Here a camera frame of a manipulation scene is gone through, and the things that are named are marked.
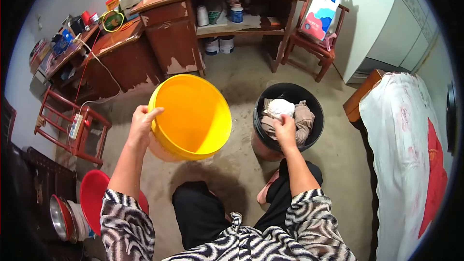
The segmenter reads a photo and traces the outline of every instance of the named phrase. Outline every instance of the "yellow bucket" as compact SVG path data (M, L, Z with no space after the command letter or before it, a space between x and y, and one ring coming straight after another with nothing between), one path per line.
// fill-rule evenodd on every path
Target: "yellow bucket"
M229 105L205 79L190 74L167 79L151 96L148 110L155 107L164 107L164 112L152 122L151 129L173 160L203 160L229 139Z

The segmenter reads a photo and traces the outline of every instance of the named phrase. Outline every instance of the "person's left hand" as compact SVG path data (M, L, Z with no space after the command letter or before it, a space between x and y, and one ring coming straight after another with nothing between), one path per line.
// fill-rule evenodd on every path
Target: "person's left hand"
M148 106L140 105L132 115L132 124L130 125L129 137L127 143L133 147L147 150L150 144L149 133L151 131L151 122L156 116L163 113L163 107L156 107L148 112Z

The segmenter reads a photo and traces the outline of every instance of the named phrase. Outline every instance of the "white bedsheet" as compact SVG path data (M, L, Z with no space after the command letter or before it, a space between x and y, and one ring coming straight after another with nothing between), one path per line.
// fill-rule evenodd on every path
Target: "white bedsheet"
M438 121L419 76L386 74L359 104L374 152L380 227L377 260L407 260L420 242L429 179L428 121Z

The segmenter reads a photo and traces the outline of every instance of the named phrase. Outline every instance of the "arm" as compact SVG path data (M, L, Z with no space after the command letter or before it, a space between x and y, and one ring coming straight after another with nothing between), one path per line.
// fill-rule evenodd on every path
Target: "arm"
M295 142L295 121L282 115L274 122L275 135L287 159L292 201L285 225L293 238L312 255L327 260L355 260L338 233L332 202L311 174Z
M101 206L101 239L107 260L151 260L154 251L153 223L138 204L143 156L147 151L151 122L163 112L137 107L129 137L119 156Z
M274 120L274 128L275 135L287 159L291 196L294 197L311 189L320 189L321 187L306 165L295 142L295 120L288 115L282 115L282 119L283 124Z

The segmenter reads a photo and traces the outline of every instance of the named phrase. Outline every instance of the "pink slipper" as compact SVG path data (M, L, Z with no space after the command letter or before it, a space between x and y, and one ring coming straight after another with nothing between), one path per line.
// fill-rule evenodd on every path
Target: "pink slipper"
M276 181L276 179L279 178L279 175L280 175L279 170L274 172L274 175L270 178L270 180L267 182L264 188L256 196L256 200L258 201L259 204L266 204L267 190L269 189L270 185L273 184Z

